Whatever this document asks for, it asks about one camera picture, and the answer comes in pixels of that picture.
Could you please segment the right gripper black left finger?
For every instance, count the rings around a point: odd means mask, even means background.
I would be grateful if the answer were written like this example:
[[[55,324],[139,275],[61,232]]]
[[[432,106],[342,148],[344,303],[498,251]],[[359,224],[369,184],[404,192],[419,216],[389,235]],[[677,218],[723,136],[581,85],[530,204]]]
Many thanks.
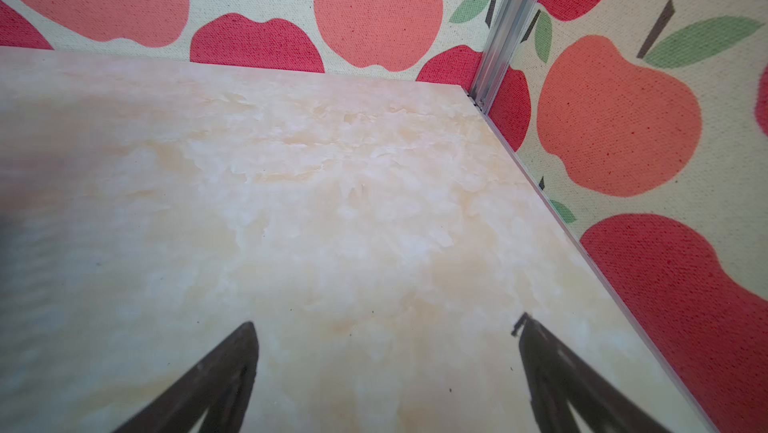
[[[238,432],[253,391],[259,342],[242,323],[119,432]]]

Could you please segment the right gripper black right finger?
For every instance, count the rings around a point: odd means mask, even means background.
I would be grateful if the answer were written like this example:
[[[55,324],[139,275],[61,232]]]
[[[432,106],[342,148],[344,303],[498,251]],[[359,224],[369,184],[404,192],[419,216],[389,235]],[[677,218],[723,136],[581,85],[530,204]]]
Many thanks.
[[[541,432],[666,432],[668,429],[574,353],[542,323],[523,313],[519,340],[531,409]]]

